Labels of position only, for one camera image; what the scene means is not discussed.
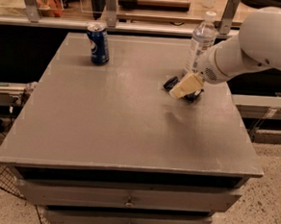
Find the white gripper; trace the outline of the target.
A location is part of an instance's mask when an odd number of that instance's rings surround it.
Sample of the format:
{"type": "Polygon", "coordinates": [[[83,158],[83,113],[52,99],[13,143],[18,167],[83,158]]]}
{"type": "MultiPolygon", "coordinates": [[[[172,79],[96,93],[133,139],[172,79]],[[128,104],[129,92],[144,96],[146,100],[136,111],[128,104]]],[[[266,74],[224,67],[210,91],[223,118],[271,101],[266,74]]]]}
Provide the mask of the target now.
{"type": "Polygon", "coordinates": [[[210,83],[211,85],[223,82],[226,83],[229,77],[219,68],[217,52],[218,49],[212,47],[204,52],[200,56],[196,66],[197,72],[190,72],[185,75],[181,81],[169,91],[171,97],[176,99],[183,98],[190,93],[201,90],[204,82],[210,83]]]}

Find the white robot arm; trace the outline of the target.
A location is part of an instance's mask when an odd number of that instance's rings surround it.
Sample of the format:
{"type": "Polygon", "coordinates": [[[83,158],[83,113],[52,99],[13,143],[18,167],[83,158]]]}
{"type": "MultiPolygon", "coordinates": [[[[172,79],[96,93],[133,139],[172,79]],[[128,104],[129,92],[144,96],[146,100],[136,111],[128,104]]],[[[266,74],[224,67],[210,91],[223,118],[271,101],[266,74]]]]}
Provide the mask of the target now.
{"type": "Polygon", "coordinates": [[[206,83],[226,83],[244,73],[271,68],[281,71],[281,8],[265,7],[250,13],[235,36],[204,52],[196,70],[185,75],[169,94],[183,98],[206,83]]]}

